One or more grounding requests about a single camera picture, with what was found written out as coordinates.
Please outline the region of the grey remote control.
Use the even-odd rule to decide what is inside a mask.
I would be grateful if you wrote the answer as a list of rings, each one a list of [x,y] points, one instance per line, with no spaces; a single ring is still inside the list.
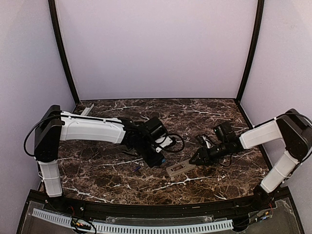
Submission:
[[[180,162],[178,164],[166,168],[166,172],[168,173],[169,177],[176,177],[180,174],[183,174],[185,172],[194,169],[195,167],[196,165],[190,164],[188,160],[185,160],[183,162]]]

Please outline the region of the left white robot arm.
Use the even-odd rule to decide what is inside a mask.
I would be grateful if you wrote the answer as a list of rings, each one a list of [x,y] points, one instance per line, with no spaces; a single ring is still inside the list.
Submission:
[[[52,105],[35,127],[34,157],[49,197],[62,196],[57,163],[59,143],[67,140],[104,141],[135,150],[152,168],[162,164],[162,151],[174,141],[156,117],[146,122],[124,118],[76,115]]]

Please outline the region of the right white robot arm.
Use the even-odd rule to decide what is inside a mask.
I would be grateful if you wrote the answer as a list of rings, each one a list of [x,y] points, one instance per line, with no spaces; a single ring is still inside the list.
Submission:
[[[290,109],[239,136],[227,121],[215,126],[214,133],[220,143],[211,148],[199,148],[189,160],[190,164],[212,165],[224,156],[277,139],[283,140],[285,151],[253,190],[256,204],[269,200],[276,188],[312,155],[312,122],[295,109]]]

